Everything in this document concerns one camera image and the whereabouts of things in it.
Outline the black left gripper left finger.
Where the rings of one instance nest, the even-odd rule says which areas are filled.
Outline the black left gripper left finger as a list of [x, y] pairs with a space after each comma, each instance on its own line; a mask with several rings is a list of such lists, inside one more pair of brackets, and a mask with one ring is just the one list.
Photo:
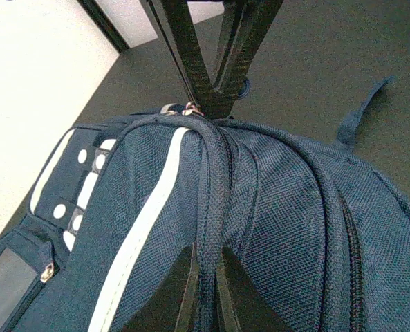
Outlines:
[[198, 301], [196, 245], [184, 248], [149, 301], [132, 317], [132, 331], [192, 331]]

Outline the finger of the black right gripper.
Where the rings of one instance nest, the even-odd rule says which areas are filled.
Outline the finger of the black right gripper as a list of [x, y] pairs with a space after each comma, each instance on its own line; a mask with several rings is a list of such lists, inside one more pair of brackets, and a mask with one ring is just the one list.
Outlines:
[[234, 103], [250, 90], [249, 67], [268, 33], [282, 1], [224, 1], [208, 118], [230, 115]]
[[183, 81], [189, 101], [201, 111], [218, 109], [218, 98], [201, 54], [186, 1], [148, 1], [149, 16], [164, 39]]

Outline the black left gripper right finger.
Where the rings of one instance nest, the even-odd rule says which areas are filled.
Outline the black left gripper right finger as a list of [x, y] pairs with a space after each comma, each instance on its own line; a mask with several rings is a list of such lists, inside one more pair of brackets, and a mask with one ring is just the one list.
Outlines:
[[291, 331], [275, 313], [228, 247], [221, 250], [216, 271], [216, 312], [219, 331]]

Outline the navy blue student backpack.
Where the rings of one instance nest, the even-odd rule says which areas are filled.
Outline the navy blue student backpack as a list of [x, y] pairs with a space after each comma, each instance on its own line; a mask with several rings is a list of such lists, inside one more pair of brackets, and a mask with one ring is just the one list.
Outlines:
[[0, 238], [0, 331], [132, 331], [192, 244], [192, 331], [224, 247], [291, 331], [410, 331], [410, 201], [353, 154], [386, 86], [331, 145], [179, 104], [69, 129]]

